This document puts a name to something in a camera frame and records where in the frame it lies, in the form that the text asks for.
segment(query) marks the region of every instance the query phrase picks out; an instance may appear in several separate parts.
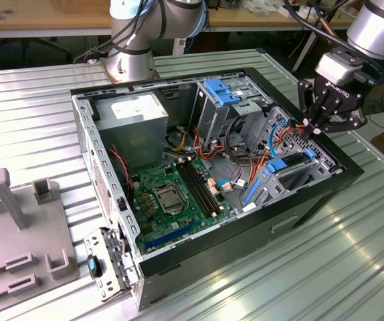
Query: blue button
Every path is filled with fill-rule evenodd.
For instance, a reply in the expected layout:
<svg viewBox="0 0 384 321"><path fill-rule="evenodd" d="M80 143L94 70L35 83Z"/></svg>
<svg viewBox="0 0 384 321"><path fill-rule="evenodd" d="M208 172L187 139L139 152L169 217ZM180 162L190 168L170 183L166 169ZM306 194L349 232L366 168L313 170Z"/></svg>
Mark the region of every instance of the blue button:
<svg viewBox="0 0 384 321"><path fill-rule="evenodd" d="M94 259L90 259L90 269L93 270L96 268L96 262L94 261Z"/></svg>

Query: metal table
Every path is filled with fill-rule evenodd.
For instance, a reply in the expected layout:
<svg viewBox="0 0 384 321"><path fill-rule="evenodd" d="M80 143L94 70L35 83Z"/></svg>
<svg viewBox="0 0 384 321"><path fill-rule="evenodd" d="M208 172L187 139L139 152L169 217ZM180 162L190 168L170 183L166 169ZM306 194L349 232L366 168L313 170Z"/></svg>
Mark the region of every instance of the metal table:
<svg viewBox="0 0 384 321"><path fill-rule="evenodd" d="M255 67L297 102L296 79L255 50L156 59L162 76ZM312 221L138 313L130 294L100 303L82 238L104 225L79 153L69 89L107 84L101 66L0 71L0 167L12 186L51 177L80 264L76 281L0 312L0 320L384 319L384 156L354 132L333 135L366 173Z"/></svg>

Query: metal bracket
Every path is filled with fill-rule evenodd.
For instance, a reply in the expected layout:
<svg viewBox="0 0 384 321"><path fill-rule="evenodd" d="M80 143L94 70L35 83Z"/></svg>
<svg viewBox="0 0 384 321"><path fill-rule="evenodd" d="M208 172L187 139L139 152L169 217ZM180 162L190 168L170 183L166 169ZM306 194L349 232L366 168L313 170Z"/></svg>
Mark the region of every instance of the metal bracket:
<svg viewBox="0 0 384 321"><path fill-rule="evenodd" d="M96 279L102 301L131 289L131 285L139 281L131 253L125 252L124 242L116 234L113 229L99 228L84 238L86 253L92 260L88 267ZM96 275L91 269L95 265L106 268Z"/></svg>

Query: green motherboard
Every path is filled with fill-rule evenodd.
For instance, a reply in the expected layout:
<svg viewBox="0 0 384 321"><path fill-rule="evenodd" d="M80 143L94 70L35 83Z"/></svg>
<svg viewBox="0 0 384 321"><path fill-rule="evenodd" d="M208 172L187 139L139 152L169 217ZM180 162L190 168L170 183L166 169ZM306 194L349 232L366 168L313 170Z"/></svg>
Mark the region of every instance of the green motherboard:
<svg viewBox="0 0 384 321"><path fill-rule="evenodd" d="M189 160L188 164L161 165L132 175L132 210L141 230L136 244L142 254L235 216L223 194L209 192L211 176L201 159Z"/></svg>

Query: ventilation grille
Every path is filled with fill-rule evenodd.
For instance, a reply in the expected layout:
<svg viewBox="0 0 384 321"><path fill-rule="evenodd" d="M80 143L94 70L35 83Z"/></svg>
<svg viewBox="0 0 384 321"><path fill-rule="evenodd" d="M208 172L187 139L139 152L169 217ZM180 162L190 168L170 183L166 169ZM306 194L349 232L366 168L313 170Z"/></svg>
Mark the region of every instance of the ventilation grille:
<svg viewBox="0 0 384 321"><path fill-rule="evenodd" d="M252 154L254 155L261 154L265 147L268 145L272 128L280 122L287 122L288 118L283 115L279 110L273 109L266 120L267 128L264 128L263 131L261 131L260 140L252 151ZM287 127L288 125L281 125L275 129L273 142L276 142L278 140L279 135ZM283 136L283 143L274 146L274 150L277 154L285 154L290 152L291 150L300 150L301 152L304 152L306 149L313 150L315 152L316 159L324 163L329 169L335 165L334 161L327 155L325 155L323 151L317 145L315 145L315 143L313 143L312 141L302 140L300 135L298 134L294 136L291 134L285 134Z"/></svg>
<svg viewBox="0 0 384 321"><path fill-rule="evenodd" d="M107 218L110 217L110 197L107 192L106 185L104 184L103 177L94 157L92 157L92 172L94 173L94 186L97 191L100 204L103 212Z"/></svg>
<svg viewBox="0 0 384 321"><path fill-rule="evenodd" d="M262 195L265 193L265 189L261 189L259 194L256 195L256 198L253 200L253 202L255 204L258 204L258 201L260 200L260 198L262 197Z"/></svg>

